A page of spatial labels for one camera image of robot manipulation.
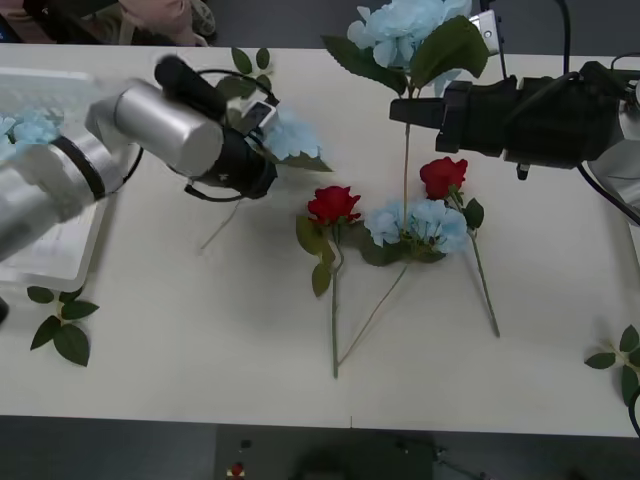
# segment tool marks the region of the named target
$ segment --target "green stem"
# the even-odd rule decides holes
[[[378,312],[378,310],[380,309],[380,307],[382,306],[384,301],[389,297],[389,295],[391,295],[391,292],[393,292],[393,290],[396,288],[398,283],[400,283],[400,280],[402,280],[402,277],[404,277],[404,274],[407,272],[407,268],[409,268],[409,264],[408,263],[404,266],[404,268],[402,269],[402,272],[400,272],[400,275],[398,275],[398,278],[396,278],[396,281],[393,283],[393,285],[391,285],[391,288],[389,289],[389,291],[385,294],[384,297],[382,297],[382,300],[380,300],[378,302],[378,305],[376,305],[376,308],[373,310],[373,312],[371,312],[371,315],[369,316],[369,319],[367,320],[367,322],[364,324],[364,327],[362,327],[362,329],[360,330],[360,333],[358,333],[358,336],[356,337],[356,339],[353,342],[351,342],[351,346],[347,350],[347,353],[345,353],[344,356],[342,357],[342,359],[338,362],[338,366],[340,366],[340,365],[342,365],[344,363],[344,361],[347,359],[349,354],[355,348],[356,344],[358,343],[358,340],[360,340],[360,337],[362,337],[362,335],[364,334],[365,330],[367,329],[367,327],[371,323],[371,320],[373,320],[373,317],[375,316],[375,314]]]
[[[456,210],[462,213],[462,205],[458,203],[456,196],[453,193],[451,193],[449,194],[449,198],[451,199],[451,201],[453,201],[454,205],[456,206]],[[480,272],[480,280],[482,280],[482,289],[484,290],[484,298],[487,300],[487,307],[489,308],[489,320],[491,321],[491,328],[493,329],[494,335],[500,338],[500,328],[498,327],[498,320],[496,319],[496,314],[493,311],[493,304],[491,303],[491,297],[489,296],[489,287],[487,286],[487,279],[484,276],[484,268],[482,268],[482,261],[480,260],[480,250],[478,249],[476,236],[471,231],[468,231],[467,233],[469,234],[469,238],[471,238],[471,243],[473,244],[473,252],[476,255],[478,271]]]
[[[338,272],[344,265],[344,254],[340,248],[340,226],[334,225],[331,229],[333,243],[340,256],[340,263],[333,269],[331,275],[331,365],[333,378],[338,378]]]
[[[413,98],[413,87],[409,86],[409,98]],[[404,215],[402,222],[402,230],[407,232],[409,230],[409,214],[407,212],[409,205],[409,136],[411,135],[411,125],[406,124],[404,127],[404,195],[403,206]]]
[[[489,318],[491,320],[491,328],[496,337],[500,338],[500,328],[498,327],[498,320],[496,314],[493,311],[493,304],[491,303],[491,297],[489,296],[489,287],[487,286],[487,280],[484,277],[484,269],[482,268],[482,262],[480,261],[480,251],[478,250],[478,242],[476,237],[469,232],[471,237],[471,243],[473,243],[473,251],[476,254],[476,262],[478,263],[478,271],[480,272],[480,279],[482,280],[482,289],[484,290],[484,297],[487,299],[487,307],[489,307]]]

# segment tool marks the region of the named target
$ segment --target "green leaf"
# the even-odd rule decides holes
[[[622,334],[622,338],[620,339],[620,351],[630,352],[632,350],[635,350],[635,348],[638,346],[638,342],[640,342],[638,331],[633,325],[629,325]]]
[[[300,246],[311,255],[322,253],[327,241],[320,227],[302,215],[296,217],[296,237]]]
[[[446,256],[446,253],[441,252],[425,252],[419,255],[415,255],[413,259],[421,263],[436,263],[444,259]]]
[[[624,404],[629,406],[629,400],[638,389],[638,375],[631,367],[622,367],[622,398]]]
[[[61,292],[59,297],[60,301],[62,303],[73,302],[76,298],[78,298],[82,294],[83,288],[84,287],[80,287],[75,292]]]
[[[311,158],[306,153],[301,153],[297,157],[287,157],[282,161],[279,161],[277,164],[286,165],[287,167],[292,168],[303,168],[305,170],[311,170],[314,172],[333,172],[331,168],[324,163],[320,157]]]
[[[319,263],[311,274],[311,285],[316,297],[320,297],[331,285],[331,272],[324,263]]]
[[[360,227],[358,248],[362,259],[375,267],[391,265],[400,261],[408,253],[407,246],[403,242],[392,245],[385,243],[384,246],[379,247],[373,242],[369,230],[364,225]]]
[[[47,318],[42,324],[38,327],[38,331],[33,336],[33,341],[31,342],[31,350],[35,350],[36,348],[40,348],[45,343],[53,340],[56,332],[62,328],[60,324],[60,320],[55,315],[51,315]]]
[[[400,71],[381,67],[373,59],[373,49],[360,50],[353,42],[343,37],[323,36],[327,51],[343,68],[370,80],[381,83],[402,95],[407,89],[407,77]]]
[[[460,190],[458,190],[457,188],[453,189],[453,190],[451,190],[451,189],[449,189],[449,190],[451,191],[451,194],[455,197],[456,202],[458,202],[458,204],[460,206],[463,206],[464,205],[464,200],[462,198],[462,195],[460,194]]]
[[[271,80],[269,80],[269,77],[267,77],[266,75],[259,75],[256,80],[267,87],[269,90],[271,90]]]
[[[333,253],[333,249],[329,242],[325,239],[324,247],[322,248],[322,263],[324,263],[327,267],[331,267],[333,262],[336,260],[336,254]]]
[[[36,303],[51,303],[53,302],[55,295],[48,288],[42,287],[29,287],[27,288],[27,295],[29,298]]]
[[[302,168],[304,170],[311,170],[313,172],[333,172],[326,163],[324,163],[320,157],[311,158],[306,153],[300,153],[297,157],[287,157],[284,160],[280,160],[269,150],[262,151],[264,157],[274,165],[284,165],[291,168]]]
[[[629,361],[636,367],[640,367],[640,348],[629,354]]]
[[[91,302],[77,300],[65,304],[62,310],[60,310],[60,314],[63,320],[80,320],[81,318],[88,317],[98,308],[100,307]]]
[[[469,200],[467,206],[462,209],[462,213],[470,229],[480,228],[484,221],[484,207],[475,198]]]
[[[604,370],[616,363],[616,354],[596,353],[592,357],[587,358],[584,363],[585,365],[588,365],[591,368],[595,368],[596,370]]]
[[[218,91],[227,99],[227,101],[234,98],[249,98],[256,91],[255,83],[248,82],[238,77],[224,77],[216,85]]]
[[[231,56],[233,57],[233,63],[236,66],[236,69],[240,73],[243,73],[244,75],[251,74],[253,67],[251,66],[251,59],[249,58],[249,55],[239,48],[232,48]]]
[[[489,60],[480,31],[463,16],[447,20],[418,48],[411,60],[411,81],[424,87],[437,76],[454,69],[478,78]]]
[[[60,327],[53,337],[53,344],[58,353],[70,362],[83,367],[89,364],[89,340],[75,325]]]
[[[271,54],[266,48],[261,48],[256,54],[256,64],[260,70],[266,70],[271,63]]]

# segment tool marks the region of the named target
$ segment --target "table surface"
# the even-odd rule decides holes
[[[4,66],[151,78],[163,54],[231,67],[226,49],[3,46]],[[315,125],[333,174],[281,170],[269,196],[233,205],[182,192],[184,180],[147,155],[106,213],[87,297],[89,367],[47,345],[30,352],[51,312],[24,289],[0,330],[0,414],[325,427],[633,435],[614,372],[583,360],[639,318],[629,228],[575,172],[532,169],[527,182],[498,159],[465,153],[465,190],[486,209],[479,244],[502,338],[491,333],[472,256],[411,266],[370,333],[330,370],[328,296],[310,285],[313,258],[295,215],[314,188],[351,185],[361,211],[402,194],[403,129],[393,92],[342,70],[324,51],[274,50],[282,104]],[[574,58],[578,68],[586,58]],[[512,73],[557,75],[559,57],[509,56]],[[499,80],[492,59],[483,83]],[[437,158],[416,128],[418,169]],[[340,349],[398,274],[349,252],[340,289]]]

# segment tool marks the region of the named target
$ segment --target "red object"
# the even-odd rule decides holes
[[[440,200],[449,195],[451,185],[461,188],[468,165],[469,162],[466,160],[454,162],[450,157],[427,163],[420,169],[420,178],[425,184],[427,197],[430,200]]]
[[[360,195],[349,195],[351,187],[327,187],[316,190],[315,200],[308,204],[309,212],[317,218],[311,220],[322,225],[335,225],[341,218],[347,223],[360,218],[359,213],[352,214],[353,207]]]
[[[244,472],[244,467],[241,463],[236,463],[235,465],[233,465],[233,467],[231,467],[231,475],[233,475],[234,477],[239,477],[240,475],[242,475],[242,472]]]

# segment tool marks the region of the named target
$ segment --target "artificial flower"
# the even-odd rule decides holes
[[[402,202],[395,202],[385,208],[375,210],[364,219],[364,226],[371,233],[373,243],[379,247],[384,243],[394,244],[400,241],[404,207]]]
[[[431,200],[445,198],[449,195],[449,187],[452,185],[460,189],[468,165],[469,162],[466,160],[454,162],[450,157],[427,163],[420,169],[420,178],[425,184],[427,197]]]
[[[421,200],[410,205],[410,233],[441,253],[454,253],[467,246],[467,221],[444,200]]]
[[[264,145],[280,160],[298,157],[301,153],[311,158],[320,156],[320,143],[311,126],[282,107],[278,107],[277,120],[267,133]]]
[[[376,210],[364,220],[373,242],[398,243],[404,223],[402,202],[394,202]],[[467,244],[467,222],[457,210],[448,208],[443,200],[420,200],[407,205],[407,232],[412,238],[430,245],[440,253],[463,250]]]
[[[468,16],[471,0],[392,0],[371,13],[358,7],[362,20],[349,26],[347,37],[358,48],[373,48],[382,67],[408,68],[418,47],[443,22]]]
[[[48,144],[60,135],[57,125],[39,109],[25,109],[14,117],[0,116],[0,161],[34,144]]]
[[[335,225],[340,219],[347,223],[360,218],[359,213],[351,213],[360,200],[360,195],[349,194],[351,187],[327,187],[316,190],[315,200],[308,204],[309,212],[316,218],[311,220],[322,225]]]

